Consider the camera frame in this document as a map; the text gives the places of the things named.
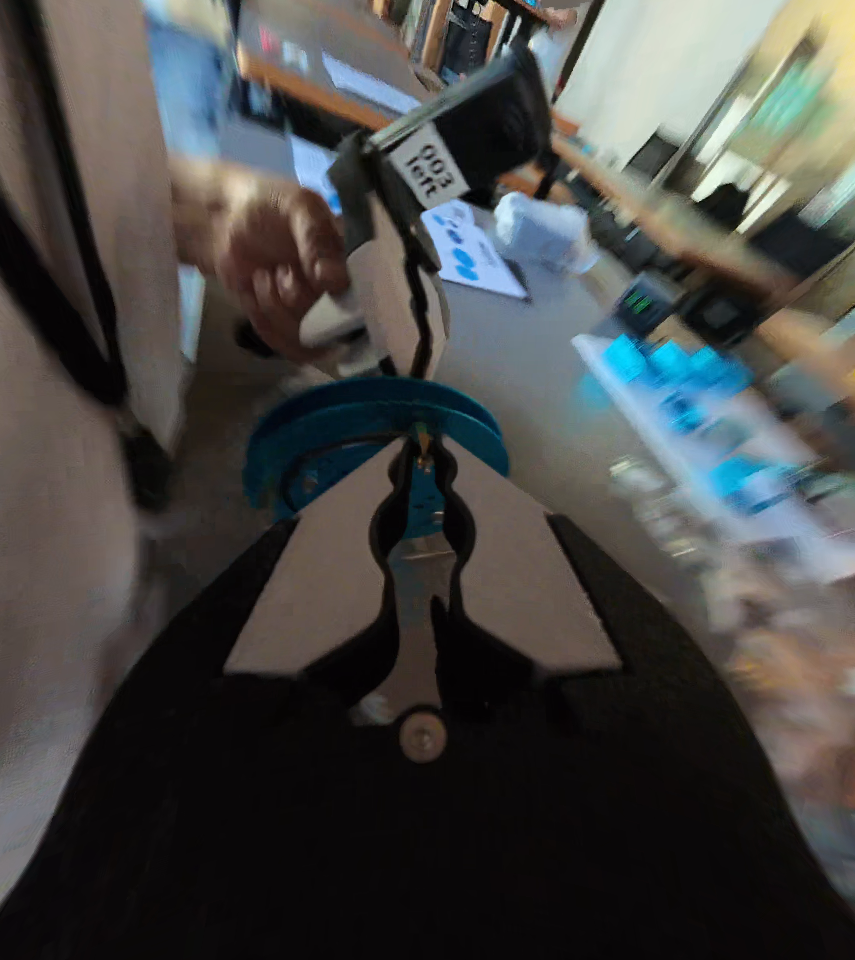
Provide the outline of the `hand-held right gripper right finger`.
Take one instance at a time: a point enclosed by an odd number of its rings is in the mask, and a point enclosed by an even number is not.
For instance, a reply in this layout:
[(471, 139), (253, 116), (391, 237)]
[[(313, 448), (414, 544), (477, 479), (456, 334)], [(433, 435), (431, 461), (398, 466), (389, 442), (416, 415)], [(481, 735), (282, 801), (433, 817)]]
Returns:
[(547, 507), (452, 438), (434, 447), (454, 553), (448, 598), (432, 601), (443, 708), (471, 721), (624, 659)]

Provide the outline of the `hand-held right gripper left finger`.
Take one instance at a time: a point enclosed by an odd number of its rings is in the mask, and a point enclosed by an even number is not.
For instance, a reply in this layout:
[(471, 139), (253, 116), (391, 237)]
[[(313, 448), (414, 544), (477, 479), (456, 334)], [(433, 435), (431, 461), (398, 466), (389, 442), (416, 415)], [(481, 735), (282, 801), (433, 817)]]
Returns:
[(411, 443), (396, 438), (305, 507), (225, 663), (225, 678), (290, 681), (352, 709), (396, 665), (388, 557), (406, 531)]

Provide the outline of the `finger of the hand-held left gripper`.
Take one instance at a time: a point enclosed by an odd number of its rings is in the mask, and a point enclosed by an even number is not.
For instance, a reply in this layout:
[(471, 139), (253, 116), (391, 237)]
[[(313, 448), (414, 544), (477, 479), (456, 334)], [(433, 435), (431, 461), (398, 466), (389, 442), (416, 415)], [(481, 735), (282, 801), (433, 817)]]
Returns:
[(411, 377), (434, 380), (450, 340), (450, 306), (443, 282), (436, 273), (417, 269), (416, 277), (413, 309), (418, 340)]
[(351, 288), (373, 345), (410, 377), (421, 333), (411, 306), (408, 253), (387, 213), (373, 213), (373, 238), (350, 255)]

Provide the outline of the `blue round metal turntable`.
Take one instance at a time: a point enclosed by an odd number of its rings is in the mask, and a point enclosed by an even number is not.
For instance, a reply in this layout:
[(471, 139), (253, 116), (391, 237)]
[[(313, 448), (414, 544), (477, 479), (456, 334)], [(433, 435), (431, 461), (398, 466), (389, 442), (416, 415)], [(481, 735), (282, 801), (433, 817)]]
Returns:
[(273, 522), (290, 519), (416, 427), (457, 442), (497, 474), (510, 474), (497, 420), (480, 402), (439, 383), (359, 377), (281, 403), (253, 430), (243, 489)]

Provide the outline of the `person's left hand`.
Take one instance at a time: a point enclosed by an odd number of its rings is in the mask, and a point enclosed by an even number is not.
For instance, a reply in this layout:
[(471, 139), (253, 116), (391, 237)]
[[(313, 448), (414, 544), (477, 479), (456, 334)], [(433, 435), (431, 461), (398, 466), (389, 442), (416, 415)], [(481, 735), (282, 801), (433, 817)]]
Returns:
[(351, 285), (328, 204), (296, 184), (249, 179), (225, 193), (213, 223), (214, 274), (256, 338), (284, 359), (313, 361), (320, 352), (302, 344), (302, 323)]

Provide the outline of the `white instruction sheet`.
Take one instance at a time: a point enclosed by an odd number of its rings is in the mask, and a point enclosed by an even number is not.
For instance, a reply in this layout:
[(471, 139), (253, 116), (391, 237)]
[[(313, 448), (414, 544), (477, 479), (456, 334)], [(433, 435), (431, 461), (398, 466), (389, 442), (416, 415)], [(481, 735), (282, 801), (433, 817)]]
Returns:
[(441, 263), (442, 281), (514, 301), (530, 298), (527, 288), (478, 223), (471, 205), (451, 200), (423, 212), (421, 223)]

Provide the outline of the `white crumpled plastic bag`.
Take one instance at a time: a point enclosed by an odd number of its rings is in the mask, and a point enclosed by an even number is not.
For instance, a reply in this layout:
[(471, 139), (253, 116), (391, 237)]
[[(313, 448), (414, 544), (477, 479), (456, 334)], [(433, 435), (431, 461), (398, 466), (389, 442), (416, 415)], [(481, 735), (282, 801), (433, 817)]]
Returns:
[(517, 192), (504, 196), (493, 210), (493, 234), (508, 258), (556, 273), (583, 276), (602, 253), (586, 210)]

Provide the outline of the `pile of small screw bags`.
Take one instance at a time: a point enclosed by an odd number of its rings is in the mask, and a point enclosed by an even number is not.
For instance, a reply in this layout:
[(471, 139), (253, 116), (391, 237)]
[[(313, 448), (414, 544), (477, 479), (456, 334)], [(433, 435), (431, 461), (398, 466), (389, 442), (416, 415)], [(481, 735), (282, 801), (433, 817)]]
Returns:
[(614, 494), (699, 597), (709, 653), (777, 764), (855, 745), (855, 577), (821, 582), (796, 537), (738, 543), (653, 462), (610, 467)]

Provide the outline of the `black device green display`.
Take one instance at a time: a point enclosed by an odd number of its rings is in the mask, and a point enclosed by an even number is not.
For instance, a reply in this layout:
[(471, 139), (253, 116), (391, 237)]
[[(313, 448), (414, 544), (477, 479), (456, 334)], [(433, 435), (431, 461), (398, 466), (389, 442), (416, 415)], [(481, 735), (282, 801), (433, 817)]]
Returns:
[(631, 336), (645, 339), (675, 313), (684, 291), (658, 271), (646, 270), (613, 307), (615, 321)]

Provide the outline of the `white tray with blue parts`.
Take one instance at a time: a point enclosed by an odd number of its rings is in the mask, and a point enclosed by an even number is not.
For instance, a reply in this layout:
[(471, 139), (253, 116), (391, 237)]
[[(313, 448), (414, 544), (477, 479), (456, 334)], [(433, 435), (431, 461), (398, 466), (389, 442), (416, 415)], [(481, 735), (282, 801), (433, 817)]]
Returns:
[(722, 539), (786, 546), (800, 576), (855, 578), (855, 490), (751, 388), (746, 368), (709, 346), (629, 334), (571, 341), (656, 464)]

